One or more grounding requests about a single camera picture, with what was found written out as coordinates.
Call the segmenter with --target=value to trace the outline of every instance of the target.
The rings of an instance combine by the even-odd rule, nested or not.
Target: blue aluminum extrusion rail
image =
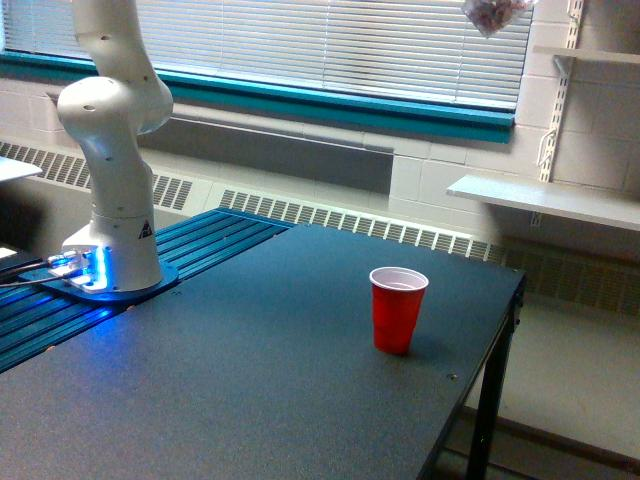
[[[228,260],[293,225],[227,209],[211,210],[156,234],[160,260],[180,281]],[[118,315],[37,286],[0,289],[0,373]]]

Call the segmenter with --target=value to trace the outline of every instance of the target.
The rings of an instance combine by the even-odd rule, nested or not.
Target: teal window sill
[[[18,52],[0,54],[0,75],[40,81],[96,75],[91,61]],[[398,132],[509,143],[514,114],[388,100],[159,70],[178,101],[241,107]]]

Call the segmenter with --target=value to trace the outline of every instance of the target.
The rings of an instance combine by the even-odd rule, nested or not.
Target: cable
[[[7,278],[15,277],[20,273],[30,272],[31,270],[37,270],[38,268],[46,268],[49,266],[49,262],[36,262],[30,263],[29,265],[23,265],[21,267],[12,268],[11,270],[7,270],[6,272],[0,273],[0,281],[6,280]]]
[[[53,282],[55,280],[65,280],[67,278],[77,277],[81,275],[81,272],[71,272],[66,275],[62,275],[60,277],[49,277],[49,278],[40,278],[38,280],[29,280],[26,282],[14,282],[14,283],[0,283],[0,288],[15,288],[15,287],[26,287],[27,285],[38,285],[40,283]]]

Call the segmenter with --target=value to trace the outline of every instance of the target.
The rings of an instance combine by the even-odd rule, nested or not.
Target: window blinds
[[[6,48],[87,58],[69,0],[2,0]],[[531,13],[485,39],[462,0],[138,0],[160,69],[515,109]]]

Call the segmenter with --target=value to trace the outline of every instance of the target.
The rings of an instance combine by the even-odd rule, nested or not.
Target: red plastic cup
[[[429,280],[400,267],[376,268],[369,279],[373,290],[373,344],[385,353],[405,355]]]

